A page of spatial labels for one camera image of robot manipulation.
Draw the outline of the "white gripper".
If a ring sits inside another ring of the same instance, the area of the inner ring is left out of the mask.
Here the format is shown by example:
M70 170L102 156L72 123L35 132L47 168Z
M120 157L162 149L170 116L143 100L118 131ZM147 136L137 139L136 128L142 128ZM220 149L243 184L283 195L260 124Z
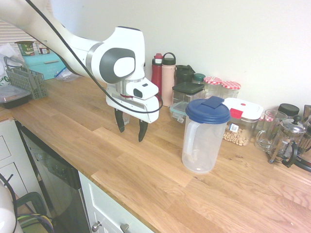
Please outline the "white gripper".
M142 100L136 97L124 98L115 88L115 85L109 84L106 91L119 104L116 104L111 98L106 95L106 102L114 108L115 120L119 131L122 133L125 129L123 120L123 112L127 113L139 120L138 141L141 142L148 129L148 123L153 123L159 116L159 102L157 97L153 96L147 100Z

